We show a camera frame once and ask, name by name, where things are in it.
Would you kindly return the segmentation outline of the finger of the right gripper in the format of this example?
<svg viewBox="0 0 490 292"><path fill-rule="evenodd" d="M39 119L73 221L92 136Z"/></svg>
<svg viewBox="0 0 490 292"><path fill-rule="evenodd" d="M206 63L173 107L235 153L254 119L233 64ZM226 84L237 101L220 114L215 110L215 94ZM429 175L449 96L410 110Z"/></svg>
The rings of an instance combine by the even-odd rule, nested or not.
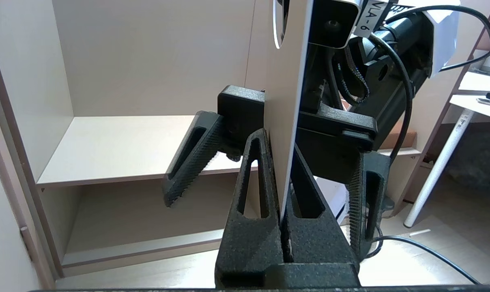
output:
<svg viewBox="0 0 490 292"><path fill-rule="evenodd" d="M223 119L223 116L214 112L196 113L162 181L166 207L171 207L182 196L217 155L221 145Z"/></svg>

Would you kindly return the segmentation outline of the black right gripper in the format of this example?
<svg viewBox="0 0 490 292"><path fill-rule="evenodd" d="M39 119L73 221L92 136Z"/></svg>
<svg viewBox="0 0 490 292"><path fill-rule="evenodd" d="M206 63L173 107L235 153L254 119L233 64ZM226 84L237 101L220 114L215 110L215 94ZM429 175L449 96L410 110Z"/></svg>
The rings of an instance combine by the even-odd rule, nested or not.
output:
<svg viewBox="0 0 490 292"><path fill-rule="evenodd" d="M243 155L247 137L264 126L265 94L226 86L217 97L223 117L220 151L232 160ZM387 189L390 157L373 149L373 118L320 105L317 113L300 111L296 144L312 174L349 183L350 247L364 260L377 236Z"/></svg>

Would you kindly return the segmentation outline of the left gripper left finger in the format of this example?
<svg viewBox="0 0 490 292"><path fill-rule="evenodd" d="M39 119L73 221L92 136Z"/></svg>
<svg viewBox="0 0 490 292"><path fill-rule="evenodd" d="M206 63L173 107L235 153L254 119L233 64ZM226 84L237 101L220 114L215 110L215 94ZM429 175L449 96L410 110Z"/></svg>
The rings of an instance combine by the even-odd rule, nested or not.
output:
<svg viewBox="0 0 490 292"><path fill-rule="evenodd" d="M244 214L252 162L258 162L260 217ZM265 272L284 262L273 158L265 129L249 135L214 268L217 288L264 288Z"/></svg>

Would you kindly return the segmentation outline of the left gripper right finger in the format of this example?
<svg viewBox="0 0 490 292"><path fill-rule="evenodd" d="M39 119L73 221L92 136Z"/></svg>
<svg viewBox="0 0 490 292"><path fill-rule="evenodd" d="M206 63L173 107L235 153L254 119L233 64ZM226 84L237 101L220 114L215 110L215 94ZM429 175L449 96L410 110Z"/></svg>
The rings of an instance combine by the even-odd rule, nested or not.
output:
<svg viewBox="0 0 490 292"><path fill-rule="evenodd" d="M359 263L295 146L283 219L287 287L358 287Z"/></svg>

